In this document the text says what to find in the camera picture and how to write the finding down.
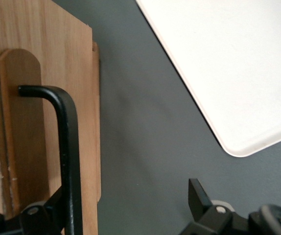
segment black handle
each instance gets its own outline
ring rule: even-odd
[[[66,208],[66,235],[82,235],[82,201],[78,125],[75,104],[71,96],[53,86],[19,86],[24,97],[48,100],[54,107],[58,122],[62,197]]]

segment black cable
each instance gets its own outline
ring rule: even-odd
[[[263,205],[259,209],[261,229],[266,235],[281,235],[281,207]]]

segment black clamp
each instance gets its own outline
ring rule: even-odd
[[[61,187],[44,205],[30,206],[16,217],[0,214],[0,235],[82,235],[82,202],[75,104],[70,95],[52,86],[19,86],[24,97],[47,99],[56,111],[59,135]]]
[[[222,205],[213,205],[197,179],[188,184],[194,221],[180,235],[281,235],[281,207],[264,205],[248,219]]]

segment wooden edge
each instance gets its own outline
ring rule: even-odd
[[[93,80],[95,93],[95,119],[96,119],[96,160],[97,160],[97,202],[101,198],[101,163],[100,163],[100,95],[99,95],[99,47],[93,42]]]
[[[0,56],[0,95],[1,95],[1,99],[2,99],[2,112],[3,112],[3,124],[4,124],[4,128],[6,129],[6,125],[7,123],[10,123],[10,117],[9,115],[5,115],[4,114],[8,114],[10,113],[9,111],[9,104],[8,104],[8,99],[3,99],[2,96],[8,96],[8,91],[7,89],[3,89],[2,87],[7,87],[7,83],[5,83],[7,81],[6,79],[6,66],[4,64],[4,60],[6,58],[6,56],[10,53],[10,49],[5,50],[1,56]],[[13,215],[15,215],[14,212],[14,204],[17,204],[19,199],[18,199],[18,186],[17,186],[17,181],[13,181],[11,179],[17,179],[16,176],[16,172],[12,171],[11,169],[14,169],[14,161],[10,161],[9,162],[9,157],[14,158],[14,149],[13,149],[13,145],[9,144],[10,142],[13,142],[11,135],[7,137],[6,133],[5,134],[5,139],[6,139],[6,155],[7,155],[7,163],[8,163],[8,171],[9,171],[9,186],[10,186],[10,191],[11,191],[11,205],[12,205],[12,213]]]

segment wooden slat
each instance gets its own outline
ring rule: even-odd
[[[39,60],[42,84],[61,87],[73,98],[79,124],[84,234],[97,234],[99,135],[95,131],[96,81],[93,78],[92,30],[50,0],[0,0],[0,55],[8,48],[30,51]],[[57,124],[44,102],[49,191],[60,186]],[[0,104],[0,164],[5,213],[11,215],[9,175]]]
[[[14,214],[49,198],[43,102],[19,96],[19,85],[41,85],[37,58],[24,49],[0,56],[0,89]]]

